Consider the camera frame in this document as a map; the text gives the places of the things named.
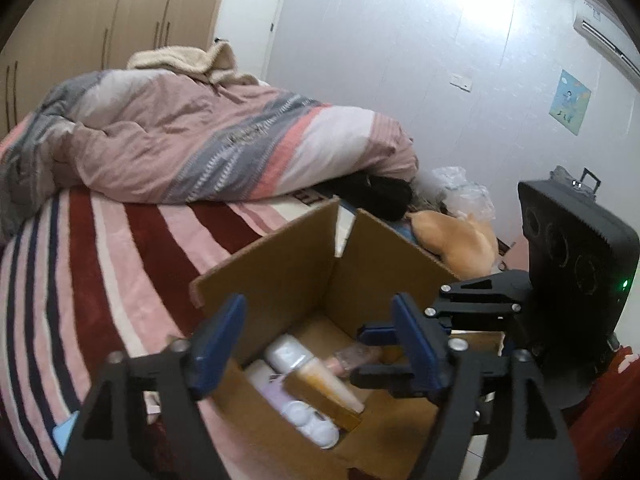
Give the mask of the pink cosmetic bottle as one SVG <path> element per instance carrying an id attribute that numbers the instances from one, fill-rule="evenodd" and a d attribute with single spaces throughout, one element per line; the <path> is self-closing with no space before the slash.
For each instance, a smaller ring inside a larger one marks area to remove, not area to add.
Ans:
<path id="1" fill-rule="evenodd" d="M 355 342 L 344 349 L 335 351 L 332 356 L 323 361 L 323 364 L 335 376 L 346 378 L 356 368 L 378 362 L 381 353 L 380 347 Z"/>

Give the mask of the white earbuds case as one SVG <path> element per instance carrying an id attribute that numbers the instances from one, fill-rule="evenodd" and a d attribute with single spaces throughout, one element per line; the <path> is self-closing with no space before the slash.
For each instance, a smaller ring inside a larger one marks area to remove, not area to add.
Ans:
<path id="1" fill-rule="evenodd" d="M 340 430 L 334 425 L 334 422 L 325 418 L 305 402 L 288 402 L 282 408 L 281 415 L 304 437 L 322 450 L 334 448 L 340 440 Z"/>

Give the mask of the light blue flat card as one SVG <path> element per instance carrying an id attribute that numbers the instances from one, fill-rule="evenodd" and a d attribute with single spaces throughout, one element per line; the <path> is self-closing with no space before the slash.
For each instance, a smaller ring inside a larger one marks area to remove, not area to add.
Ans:
<path id="1" fill-rule="evenodd" d="M 58 426 L 55 426 L 53 428 L 52 436 L 54 439 L 54 443 L 61 454 L 64 454 L 66 451 L 78 416 L 79 412 L 74 411 L 72 414 L 70 414 L 70 417 L 68 419 L 64 420 L 64 422 L 61 422 Z"/>

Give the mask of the white bottle yellow label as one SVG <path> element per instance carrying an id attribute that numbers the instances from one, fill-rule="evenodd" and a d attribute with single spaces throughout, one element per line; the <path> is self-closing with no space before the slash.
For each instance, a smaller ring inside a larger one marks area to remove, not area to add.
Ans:
<path id="1" fill-rule="evenodd" d="M 293 374 L 306 386 L 353 413 L 364 411 L 364 404 L 323 362 L 294 336 L 285 334 L 265 350 L 269 365 L 285 376 Z"/>

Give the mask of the white door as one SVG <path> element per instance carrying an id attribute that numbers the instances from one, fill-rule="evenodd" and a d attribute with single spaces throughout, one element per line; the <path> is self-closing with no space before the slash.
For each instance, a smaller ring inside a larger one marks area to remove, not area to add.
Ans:
<path id="1" fill-rule="evenodd" d="M 265 80 L 283 0 L 221 0 L 215 42 L 232 47 L 241 72 Z"/>

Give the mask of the tan plush toy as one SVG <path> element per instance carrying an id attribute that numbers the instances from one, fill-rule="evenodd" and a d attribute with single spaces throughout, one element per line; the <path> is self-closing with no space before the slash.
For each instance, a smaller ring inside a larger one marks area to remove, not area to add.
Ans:
<path id="1" fill-rule="evenodd" d="M 491 224 L 454 218 L 434 210 L 408 212 L 411 231 L 419 245 L 439 256 L 462 280 L 491 274 L 499 257 L 498 240 Z"/>

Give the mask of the black clothing heap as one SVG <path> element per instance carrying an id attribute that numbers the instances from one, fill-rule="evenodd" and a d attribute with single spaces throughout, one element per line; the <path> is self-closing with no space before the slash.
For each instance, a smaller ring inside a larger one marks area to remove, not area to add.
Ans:
<path id="1" fill-rule="evenodd" d="M 365 171 L 325 180 L 314 189 L 324 196 L 337 196 L 356 209 L 390 222 L 404 218 L 412 202 L 412 188 L 408 182 Z"/>

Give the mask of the brown cardboard box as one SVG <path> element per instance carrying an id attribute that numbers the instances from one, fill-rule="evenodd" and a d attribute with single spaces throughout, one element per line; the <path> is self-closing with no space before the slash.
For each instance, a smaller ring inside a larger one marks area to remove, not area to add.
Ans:
<path id="1" fill-rule="evenodd" d="M 335 246 L 337 203 L 311 209 L 240 250 L 191 285 L 195 303 L 216 313 L 233 294 L 246 319 L 224 378 L 203 411 L 214 445 L 235 478 L 405 479 L 435 422 L 424 399 L 363 391 L 359 425 L 322 450 L 253 387 L 246 367 L 279 336 L 295 336 L 318 358 L 351 344 L 367 322 L 390 319 L 390 300 L 408 292 L 428 307 L 454 274 L 366 212 L 345 247 Z"/>

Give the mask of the white wall switch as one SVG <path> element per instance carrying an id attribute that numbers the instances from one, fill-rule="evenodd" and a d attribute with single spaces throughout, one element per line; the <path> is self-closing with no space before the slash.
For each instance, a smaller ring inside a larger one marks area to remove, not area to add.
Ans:
<path id="1" fill-rule="evenodd" d="M 473 88 L 473 81 L 471 78 L 457 74 L 452 74 L 450 76 L 449 83 L 452 86 L 465 92 L 471 92 Z"/>

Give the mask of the cartoon wall poster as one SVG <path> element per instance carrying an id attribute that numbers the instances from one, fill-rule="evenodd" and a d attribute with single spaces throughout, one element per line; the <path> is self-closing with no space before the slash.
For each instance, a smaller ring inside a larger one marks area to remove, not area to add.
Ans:
<path id="1" fill-rule="evenodd" d="M 578 136 L 584 121 L 591 90 L 566 70 L 562 70 L 549 115 Z"/>

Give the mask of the beige wooden wardrobe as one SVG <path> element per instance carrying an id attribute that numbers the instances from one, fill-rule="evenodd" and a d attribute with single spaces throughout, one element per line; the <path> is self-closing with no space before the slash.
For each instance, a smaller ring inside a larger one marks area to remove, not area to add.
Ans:
<path id="1" fill-rule="evenodd" d="M 138 51 L 208 48 L 220 0 L 34 0 L 1 50 L 1 131 L 59 82 Z"/>

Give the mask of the lavender box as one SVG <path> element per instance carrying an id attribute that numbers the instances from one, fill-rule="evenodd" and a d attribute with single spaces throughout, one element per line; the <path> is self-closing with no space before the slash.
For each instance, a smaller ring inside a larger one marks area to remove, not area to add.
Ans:
<path id="1" fill-rule="evenodd" d="M 246 380 L 278 412 L 295 401 L 283 387 L 284 376 L 263 360 L 256 360 L 244 370 Z"/>

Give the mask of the white air conditioner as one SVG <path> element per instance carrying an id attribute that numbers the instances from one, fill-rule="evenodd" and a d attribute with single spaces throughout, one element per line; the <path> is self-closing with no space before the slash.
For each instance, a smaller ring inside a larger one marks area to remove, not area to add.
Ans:
<path id="1" fill-rule="evenodd" d="M 639 51 L 631 38 L 586 0 L 574 3 L 574 29 L 635 85 L 639 85 Z"/>

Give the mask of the clear plastic bags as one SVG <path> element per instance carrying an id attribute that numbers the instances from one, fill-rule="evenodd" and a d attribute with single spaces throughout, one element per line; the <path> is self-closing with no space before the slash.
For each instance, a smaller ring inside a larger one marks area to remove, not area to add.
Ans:
<path id="1" fill-rule="evenodd" d="M 462 167 L 439 167 L 420 174 L 419 190 L 427 203 L 454 218 L 477 221 L 496 218 L 488 188 L 470 181 Z"/>

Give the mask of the red patterned sleeve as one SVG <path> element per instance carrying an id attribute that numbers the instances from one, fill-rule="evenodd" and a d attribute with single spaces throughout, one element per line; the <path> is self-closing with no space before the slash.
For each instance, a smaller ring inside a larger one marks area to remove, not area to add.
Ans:
<path id="1" fill-rule="evenodd" d="M 580 478 L 599 479 L 639 427 L 639 353 L 620 347 L 570 424 Z"/>

